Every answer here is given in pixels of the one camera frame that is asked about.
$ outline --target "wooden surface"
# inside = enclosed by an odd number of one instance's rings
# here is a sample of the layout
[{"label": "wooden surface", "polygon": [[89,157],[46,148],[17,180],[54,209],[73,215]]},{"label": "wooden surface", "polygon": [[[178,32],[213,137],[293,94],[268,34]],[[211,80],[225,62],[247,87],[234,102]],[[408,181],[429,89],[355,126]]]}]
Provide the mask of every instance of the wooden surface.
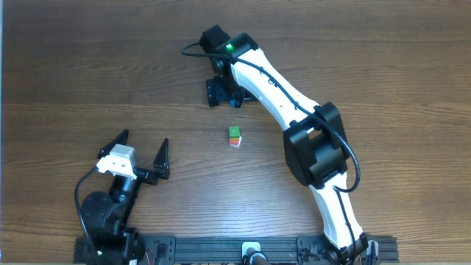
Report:
[{"label": "wooden surface", "polygon": [[[4,13],[4,261],[71,262],[74,186],[124,128],[141,166],[171,145],[170,180],[144,186],[132,214],[142,232],[322,232],[276,121],[257,102],[209,108],[210,63],[180,55],[214,24],[248,32],[295,88],[339,107],[366,232],[396,236],[401,261],[471,260],[471,2],[9,0]],[[93,176],[82,196],[111,181]]]}]

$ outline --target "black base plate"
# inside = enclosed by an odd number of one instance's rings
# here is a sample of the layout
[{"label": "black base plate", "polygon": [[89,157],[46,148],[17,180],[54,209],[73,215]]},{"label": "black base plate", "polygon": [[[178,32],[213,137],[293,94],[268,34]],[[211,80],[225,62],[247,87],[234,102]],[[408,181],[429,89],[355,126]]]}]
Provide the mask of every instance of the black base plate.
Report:
[{"label": "black base plate", "polygon": [[[259,242],[261,250],[271,264],[320,265],[329,264],[325,255],[324,236],[298,237],[206,237],[176,238],[174,236],[144,236],[147,247],[152,250],[156,265],[172,264],[239,264],[242,243]],[[381,262],[399,262],[396,238],[392,236],[368,236],[379,243]],[[87,263],[84,241],[79,238],[75,245],[74,263]],[[300,253],[309,250],[317,257],[303,261]],[[139,264],[147,264],[143,259]]]}]

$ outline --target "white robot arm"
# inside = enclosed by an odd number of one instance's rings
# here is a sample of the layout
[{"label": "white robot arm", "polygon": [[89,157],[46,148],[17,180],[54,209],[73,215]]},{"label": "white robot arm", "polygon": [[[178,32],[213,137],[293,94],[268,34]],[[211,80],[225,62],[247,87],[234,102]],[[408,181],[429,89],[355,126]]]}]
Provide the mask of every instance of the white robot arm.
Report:
[{"label": "white robot arm", "polygon": [[[200,45],[205,54],[191,54],[191,46]],[[328,102],[320,106],[302,95],[279,74],[266,59],[258,44],[246,33],[230,38],[219,26],[203,32],[198,43],[182,50],[184,55],[209,57],[218,74],[207,81],[211,107],[230,101],[240,107],[258,100],[283,130],[285,157],[298,181],[308,186],[319,206],[324,234],[338,262],[352,264],[368,247],[368,241],[353,214],[346,189],[346,159],[354,157],[336,107]],[[309,137],[312,130],[322,132]],[[356,187],[359,181],[357,169]]]}]

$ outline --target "green block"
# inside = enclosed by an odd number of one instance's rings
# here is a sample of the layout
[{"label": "green block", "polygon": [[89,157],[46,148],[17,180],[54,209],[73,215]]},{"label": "green block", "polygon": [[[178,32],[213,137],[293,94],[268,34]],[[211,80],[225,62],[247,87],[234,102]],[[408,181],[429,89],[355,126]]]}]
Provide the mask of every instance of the green block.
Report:
[{"label": "green block", "polygon": [[241,128],[239,126],[229,127],[229,138],[239,138],[241,136]]}]

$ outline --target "tabletop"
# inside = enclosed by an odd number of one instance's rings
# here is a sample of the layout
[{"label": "tabletop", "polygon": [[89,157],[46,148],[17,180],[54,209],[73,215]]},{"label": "tabletop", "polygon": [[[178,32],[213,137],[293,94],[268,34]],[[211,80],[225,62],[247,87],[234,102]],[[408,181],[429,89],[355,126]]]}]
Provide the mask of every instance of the tabletop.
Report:
[{"label": "tabletop", "polygon": [[[277,122],[259,102],[208,107],[210,62],[180,54],[214,24],[248,32],[296,89],[339,108],[364,231],[396,236],[401,261],[471,260],[470,14],[463,0],[5,1],[3,261],[72,261],[74,187],[123,129],[142,167],[170,141],[170,179],[132,213],[142,233],[322,234]],[[95,174],[82,197],[112,179]]]}]

